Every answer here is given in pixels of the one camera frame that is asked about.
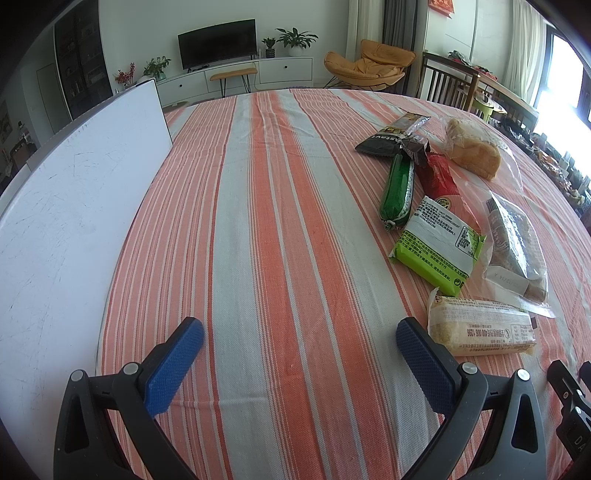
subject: bread loaf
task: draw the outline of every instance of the bread loaf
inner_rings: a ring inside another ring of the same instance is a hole
[[[492,180],[501,165],[501,153],[492,135],[476,122],[479,122],[476,118],[473,122],[457,118],[448,122],[447,153],[462,168]]]

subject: black snack bag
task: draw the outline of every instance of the black snack bag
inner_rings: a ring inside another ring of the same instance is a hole
[[[427,166],[427,153],[431,151],[429,140],[418,135],[411,135],[400,141],[402,151],[419,167]]]
[[[378,157],[393,157],[400,151],[401,140],[410,137],[430,118],[430,116],[407,112],[378,133],[363,140],[355,150]]]

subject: white wall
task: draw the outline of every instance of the white wall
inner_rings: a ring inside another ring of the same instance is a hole
[[[480,0],[472,61],[500,80],[505,76],[513,32],[512,0]]]
[[[6,100],[8,116],[10,117],[12,124],[12,132],[10,135],[8,135],[6,141],[2,143],[2,148],[5,148],[7,154],[10,154],[10,150],[12,147],[14,147],[14,145],[16,145],[18,136],[20,134],[18,129],[19,121],[28,127],[34,142],[37,144],[37,146],[39,146],[39,140],[37,138],[37,134],[32,128],[31,117],[29,116],[27,102],[22,90],[19,67],[17,67],[16,71],[12,74],[10,80],[4,88],[4,91],[0,94],[0,104],[4,100]]]
[[[431,53],[446,57],[453,50],[469,57],[474,32],[476,1],[454,0],[453,8],[455,13],[451,18],[429,9],[425,48]]]
[[[469,58],[476,0],[454,0],[453,6],[455,13],[451,18],[428,9],[424,48],[445,57],[457,50]],[[512,30],[512,0],[479,0],[472,62],[502,79],[509,59]]]
[[[22,91],[27,103],[27,111],[31,118],[31,125],[38,139],[37,146],[43,145],[54,132],[43,104],[37,70],[55,63],[56,58],[53,49],[53,30],[44,30],[27,51],[20,63]]]
[[[166,55],[172,62],[168,77],[182,73],[177,36],[213,24],[256,19],[258,47],[261,40],[277,38],[275,28],[309,30],[320,38],[306,51],[314,57],[314,79],[321,83],[332,75],[324,68],[324,55],[333,50],[345,55],[348,0],[99,0],[100,36],[113,91],[118,69],[127,71],[135,62],[136,78],[152,57]],[[285,55],[276,45],[276,55]]]

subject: green sausage package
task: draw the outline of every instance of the green sausage package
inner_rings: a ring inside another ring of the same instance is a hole
[[[390,165],[390,173],[379,204],[379,217],[386,230],[400,228],[408,221],[413,188],[414,162],[407,155],[398,154]]]
[[[480,256],[485,237],[429,197],[406,224],[390,257],[444,295],[457,297]]]

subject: metal screw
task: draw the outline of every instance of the metal screw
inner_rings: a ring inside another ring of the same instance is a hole
[[[74,370],[70,375],[70,378],[73,382],[78,382],[78,380],[82,380],[83,375],[84,373],[82,372],[82,370]]]
[[[530,373],[527,370],[523,370],[522,368],[517,371],[517,376],[524,382],[527,382],[530,379]]]
[[[466,372],[468,375],[474,375],[478,372],[478,367],[471,362],[465,362],[462,364],[462,370]]]
[[[139,365],[135,362],[130,362],[123,367],[123,373],[125,375],[133,375],[139,370]]]

